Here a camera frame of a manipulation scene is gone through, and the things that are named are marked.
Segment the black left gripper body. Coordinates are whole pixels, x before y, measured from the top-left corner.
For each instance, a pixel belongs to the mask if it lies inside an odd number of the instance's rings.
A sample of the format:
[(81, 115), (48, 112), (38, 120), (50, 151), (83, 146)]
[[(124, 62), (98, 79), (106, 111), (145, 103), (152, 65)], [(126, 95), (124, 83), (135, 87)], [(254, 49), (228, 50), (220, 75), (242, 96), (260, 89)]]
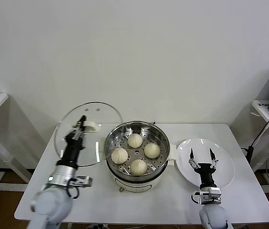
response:
[(62, 158), (56, 162), (57, 166), (79, 167), (77, 164), (78, 156), (80, 151), (84, 149), (83, 134), (80, 134), (77, 139), (73, 139), (74, 136), (74, 133), (70, 133), (65, 137), (67, 146)]

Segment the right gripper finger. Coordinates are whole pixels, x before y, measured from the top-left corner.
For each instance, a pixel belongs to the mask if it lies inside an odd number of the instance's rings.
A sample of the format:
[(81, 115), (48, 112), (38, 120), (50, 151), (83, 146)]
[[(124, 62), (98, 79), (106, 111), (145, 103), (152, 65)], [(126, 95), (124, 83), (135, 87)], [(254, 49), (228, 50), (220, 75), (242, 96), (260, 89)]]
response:
[(189, 155), (189, 164), (195, 170), (201, 168), (200, 165), (194, 160), (194, 152), (191, 148), (190, 155)]
[(216, 159), (216, 156), (215, 156), (215, 154), (214, 154), (214, 152), (212, 151), (211, 148), (209, 149), (209, 151), (210, 151), (210, 157), (211, 157), (211, 160), (212, 160), (212, 163), (211, 163), (210, 168), (211, 169), (216, 169), (217, 163), (218, 163), (218, 159)]

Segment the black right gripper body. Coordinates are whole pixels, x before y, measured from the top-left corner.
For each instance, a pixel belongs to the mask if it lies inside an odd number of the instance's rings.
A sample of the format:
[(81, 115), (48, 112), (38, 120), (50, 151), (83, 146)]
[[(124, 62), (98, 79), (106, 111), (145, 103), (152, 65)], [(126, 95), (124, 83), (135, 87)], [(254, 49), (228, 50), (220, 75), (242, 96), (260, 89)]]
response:
[(198, 163), (198, 166), (194, 168), (194, 171), (200, 175), (200, 188), (217, 187), (212, 177), (212, 174), (216, 169), (211, 163)]

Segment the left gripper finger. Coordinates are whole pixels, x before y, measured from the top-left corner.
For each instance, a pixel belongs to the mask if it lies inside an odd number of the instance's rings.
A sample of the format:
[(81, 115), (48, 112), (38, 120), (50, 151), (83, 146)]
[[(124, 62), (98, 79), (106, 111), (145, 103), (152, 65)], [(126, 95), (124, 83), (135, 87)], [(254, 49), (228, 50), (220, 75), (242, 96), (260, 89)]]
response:
[(77, 133), (77, 139), (82, 138), (82, 134), (85, 131), (85, 121), (86, 116), (83, 115), (80, 120), (78, 121), (78, 133)]
[(70, 134), (72, 135), (73, 140), (78, 140), (80, 136), (80, 122), (79, 121), (72, 127)]

